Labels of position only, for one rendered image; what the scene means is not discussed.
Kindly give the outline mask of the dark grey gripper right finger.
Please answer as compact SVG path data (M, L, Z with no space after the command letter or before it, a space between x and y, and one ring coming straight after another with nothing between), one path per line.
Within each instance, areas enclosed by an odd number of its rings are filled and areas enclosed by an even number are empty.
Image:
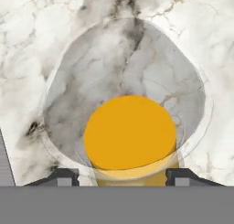
M168 187L221 187L221 184L199 177L188 168L168 168L165 175Z

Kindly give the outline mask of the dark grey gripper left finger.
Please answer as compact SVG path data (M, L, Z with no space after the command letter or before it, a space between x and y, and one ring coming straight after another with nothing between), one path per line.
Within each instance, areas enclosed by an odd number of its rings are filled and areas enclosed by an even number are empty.
M78 187L80 182L78 180L79 174L74 173L67 168L57 168L48 177L41 178L37 181L27 184L28 187L42 186L42 187Z

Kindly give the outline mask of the clear glass pitcher orange juice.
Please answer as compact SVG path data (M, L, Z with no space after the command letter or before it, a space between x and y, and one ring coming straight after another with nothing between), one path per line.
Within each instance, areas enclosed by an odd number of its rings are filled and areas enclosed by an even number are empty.
M159 185L207 129L197 68L155 25L101 22L64 49L47 90L49 151L105 186Z

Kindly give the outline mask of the grey cabinet panel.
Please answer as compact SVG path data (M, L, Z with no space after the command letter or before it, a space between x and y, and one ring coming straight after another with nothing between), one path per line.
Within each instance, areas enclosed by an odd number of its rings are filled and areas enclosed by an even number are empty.
M16 185L8 154L5 148L5 141L0 129L0 187L14 187Z

